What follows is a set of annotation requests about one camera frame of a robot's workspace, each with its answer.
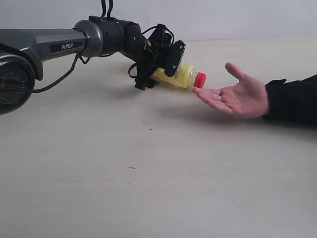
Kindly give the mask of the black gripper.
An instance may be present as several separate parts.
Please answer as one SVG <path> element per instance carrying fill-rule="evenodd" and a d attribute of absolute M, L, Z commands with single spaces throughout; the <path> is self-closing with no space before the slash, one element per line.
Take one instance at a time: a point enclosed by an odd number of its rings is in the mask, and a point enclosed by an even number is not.
<path fill-rule="evenodd" d="M 159 67 L 164 67 L 169 52 L 173 46 L 173 33 L 164 24 L 157 24 L 141 31 L 140 44 L 133 51 L 131 59 L 134 64 L 128 69 L 136 68 L 136 75 L 129 75 L 135 79 L 135 88 L 145 90 L 159 85 L 159 81 L 152 79 L 152 74 Z"/>

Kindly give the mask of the person's open bare hand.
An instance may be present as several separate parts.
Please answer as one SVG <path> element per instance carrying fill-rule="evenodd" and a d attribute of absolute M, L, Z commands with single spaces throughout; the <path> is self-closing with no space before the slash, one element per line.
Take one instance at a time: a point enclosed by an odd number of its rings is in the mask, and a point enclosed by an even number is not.
<path fill-rule="evenodd" d="M 254 119 L 269 112 L 265 85 L 228 62 L 226 71 L 238 80 L 233 86 L 220 89 L 194 88 L 193 93 L 208 106 L 240 119 Z"/>

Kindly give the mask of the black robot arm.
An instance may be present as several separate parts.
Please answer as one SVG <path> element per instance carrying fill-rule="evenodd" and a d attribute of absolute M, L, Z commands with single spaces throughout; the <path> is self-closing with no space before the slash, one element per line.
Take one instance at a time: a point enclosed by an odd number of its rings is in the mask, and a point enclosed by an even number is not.
<path fill-rule="evenodd" d="M 165 25 L 152 27 L 146 38 L 139 24 L 113 17 L 90 16 L 71 29 L 1 29 L 0 112 L 17 110 L 38 92 L 35 81 L 43 79 L 45 61 L 71 54 L 87 63 L 121 53 L 137 69 L 136 88 L 153 88 L 152 75 L 165 66 L 173 43 Z"/>

